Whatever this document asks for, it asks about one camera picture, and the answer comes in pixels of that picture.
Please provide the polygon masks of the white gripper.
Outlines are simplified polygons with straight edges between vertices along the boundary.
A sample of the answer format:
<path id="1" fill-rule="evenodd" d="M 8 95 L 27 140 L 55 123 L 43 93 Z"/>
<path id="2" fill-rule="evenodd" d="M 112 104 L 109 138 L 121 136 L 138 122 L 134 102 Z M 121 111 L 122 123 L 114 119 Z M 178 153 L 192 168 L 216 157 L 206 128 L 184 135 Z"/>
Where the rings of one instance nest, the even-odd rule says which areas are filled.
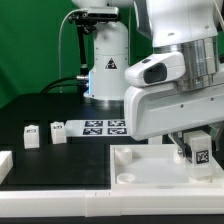
<path id="1" fill-rule="evenodd" d="M 180 52 L 152 54 L 125 71 L 130 83 L 124 97 L 128 134 L 143 140 L 170 133 L 178 154 L 185 156 L 186 145 L 177 132 L 210 124 L 209 135 L 219 150 L 224 132 L 224 63 L 218 65 L 210 86 L 180 92 L 176 81 L 185 71 Z"/>

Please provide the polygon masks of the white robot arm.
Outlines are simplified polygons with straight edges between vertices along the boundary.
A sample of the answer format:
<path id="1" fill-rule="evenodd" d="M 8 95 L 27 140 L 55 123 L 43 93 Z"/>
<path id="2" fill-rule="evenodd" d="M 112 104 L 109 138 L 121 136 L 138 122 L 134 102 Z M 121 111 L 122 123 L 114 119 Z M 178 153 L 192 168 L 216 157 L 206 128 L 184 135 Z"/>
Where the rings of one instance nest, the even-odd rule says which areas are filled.
<path id="1" fill-rule="evenodd" d="M 139 141 L 224 121 L 224 64 L 217 27 L 224 0 L 72 0 L 96 27 L 85 97 L 124 104 L 127 133 Z M 153 53 L 130 66 L 121 7 Z"/>

